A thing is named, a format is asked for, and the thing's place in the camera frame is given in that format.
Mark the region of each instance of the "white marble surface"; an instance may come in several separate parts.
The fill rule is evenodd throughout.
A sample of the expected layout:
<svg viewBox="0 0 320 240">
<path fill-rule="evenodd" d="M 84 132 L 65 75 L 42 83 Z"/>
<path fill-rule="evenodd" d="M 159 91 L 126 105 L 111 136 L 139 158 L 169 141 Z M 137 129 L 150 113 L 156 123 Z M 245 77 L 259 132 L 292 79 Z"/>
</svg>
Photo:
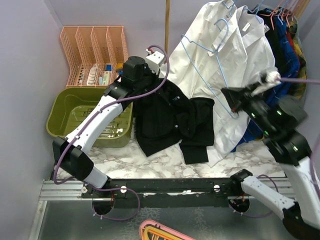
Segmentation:
<svg viewBox="0 0 320 240">
<path fill-rule="evenodd" d="M 210 168 L 206 163 L 186 165 L 178 145 L 146 157 L 132 132 L 132 139 L 122 148 L 93 147 L 88 154 L 95 167 L 110 178 L 224 178 L 241 169 L 255 176 L 284 177 L 285 174 L 261 141 L 238 146 L 237 151 Z M 62 169 L 59 179 L 69 177 Z"/>
</svg>

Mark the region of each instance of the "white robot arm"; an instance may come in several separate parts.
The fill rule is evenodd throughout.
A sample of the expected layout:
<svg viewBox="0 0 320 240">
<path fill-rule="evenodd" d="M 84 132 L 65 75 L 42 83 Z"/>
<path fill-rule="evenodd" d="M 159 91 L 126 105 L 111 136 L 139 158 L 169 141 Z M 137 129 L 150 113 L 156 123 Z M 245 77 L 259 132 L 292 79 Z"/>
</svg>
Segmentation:
<svg viewBox="0 0 320 240">
<path fill-rule="evenodd" d="M 97 189 L 107 188 L 109 177 L 96 169 L 86 153 L 97 137 L 131 101 L 113 102 L 144 93 L 159 84 L 157 73 L 165 57 L 152 52 L 146 60 L 130 57 L 124 64 L 123 75 L 109 85 L 100 102 L 84 122 L 65 139 L 53 141 L 54 158 L 58 166 L 80 181 Z M 294 97 L 282 98 L 269 108 L 260 93 L 280 83 L 277 72 L 265 72 L 261 82 L 244 88 L 223 88 L 221 91 L 233 112 L 245 111 L 264 131 L 264 143 L 287 175 L 296 201 L 287 198 L 252 176 L 246 170 L 230 179 L 238 191 L 249 194 L 270 208 L 297 239 L 320 239 L 320 200 L 311 177 L 311 150 L 306 139 L 295 130 L 307 114 Z"/>
</svg>

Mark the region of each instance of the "white shirt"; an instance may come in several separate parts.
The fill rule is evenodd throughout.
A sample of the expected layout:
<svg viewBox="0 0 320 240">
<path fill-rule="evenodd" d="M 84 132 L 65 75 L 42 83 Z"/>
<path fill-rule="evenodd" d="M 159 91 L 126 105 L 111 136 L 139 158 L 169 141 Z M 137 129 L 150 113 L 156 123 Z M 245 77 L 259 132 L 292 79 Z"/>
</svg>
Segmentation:
<svg viewBox="0 0 320 240">
<path fill-rule="evenodd" d="M 242 87 L 257 82 L 259 72 L 275 67 L 276 63 L 270 44 L 265 37 L 263 19 L 258 17 L 260 23 L 255 15 L 248 14 L 248 11 L 244 9 L 245 7 L 240 7 L 236 11 L 238 29 L 247 54 L 246 68 L 241 81 Z M 216 125 L 217 121 L 213 117 L 213 125 Z M 249 116 L 242 111 L 239 113 L 238 119 L 229 118 L 223 122 L 223 126 L 218 131 L 214 130 L 214 145 L 207 147 L 211 167 L 237 146 L 247 129 L 249 121 Z"/>
<path fill-rule="evenodd" d="M 232 0 L 209 2 L 204 5 L 186 36 L 207 49 L 216 50 L 218 46 L 218 58 L 228 87 L 243 87 L 249 81 L 256 81 L 252 78 L 267 67 L 274 67 L 275 60 L 267 39 L 264 37 L 264 24 L 260 24 L 255 15 L 250 15 L 243 7 L 233 7 L 232 16 L 229 7 Z M 224 18 L 228 21 L 229 31 L 224 42 L 227 27 L 223 21 L 215 25 L 218 19 Z M 243 27 L 249 22 L 250 26 L 246 31 Z M 228 103 L 221 93 L 221 88 L 226 87 L 225 81 L 219 69 L 216 55 L 182 39 L 187 52 L 191 56 L 195 66 L 202 77 L 214 90 L 219 100 L 230 111 Z M 206 86 L 194 66 L 192 65 L 185 49 L 180 42 L 170 55 L 170 71 L 168 79 L 175 83 L 188 98 L 204 97 L 212 98 L 215 101 L 213 107 L 213 129 L 215 143 L 207 147 L 209 166 L 213 167 L 217 162 L 228 155 L 243 137 L 249 122 L 245 112 L 240 112 L 237 119 L 233 119 L 223 105 L 216 99 L 215 95 Z"/>
</svg>

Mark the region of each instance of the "green tub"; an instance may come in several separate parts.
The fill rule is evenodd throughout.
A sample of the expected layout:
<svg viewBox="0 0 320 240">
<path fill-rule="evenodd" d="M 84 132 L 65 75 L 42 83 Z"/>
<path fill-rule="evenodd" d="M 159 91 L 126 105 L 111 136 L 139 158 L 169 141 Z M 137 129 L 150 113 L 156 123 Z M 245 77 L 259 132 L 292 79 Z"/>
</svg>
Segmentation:
<svg viewBox="0 0 320 240">
<path fill-rule="evenodd" d="M 53 137 L 62 137 L 76 129 L 91 113 L 104 94 L 105 88 L 69 87 L 56 97 L 46 130 Z M 122 148 L 131 137 L 133 104 L 117 116 L 97 138 L 94 147 Z"/>
</svg>

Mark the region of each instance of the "screw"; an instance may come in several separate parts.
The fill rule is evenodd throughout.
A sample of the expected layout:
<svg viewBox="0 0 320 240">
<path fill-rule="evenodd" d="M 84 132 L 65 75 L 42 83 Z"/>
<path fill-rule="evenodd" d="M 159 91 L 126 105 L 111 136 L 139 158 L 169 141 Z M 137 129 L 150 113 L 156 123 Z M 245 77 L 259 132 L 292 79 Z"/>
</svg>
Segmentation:
<svg viewBox="0 0 320 240">
<path fill-rule="evenodd" d="M 126 189 L 126 188 L 127 188 L 126 186 L 122 186 L 120 192 L 121 192 L 122 194 L 125 194 L 125 193 L 127 192 L 127 189 Z"/>
<path fill-rule="evenodd" d="M 83 186 L 81 188 L 81 193 L 86 194 L 87 192 L 88 192 L 88 189 L 85 186 Z"/>
<path fill-rule="evenodd" d="M 220 192 L 220 186 L 219 186 L 219 185 L 214 185 L 214 186 L 213 186 L 213 190 L 214 190 L 216 193 Z"/>
</svg>

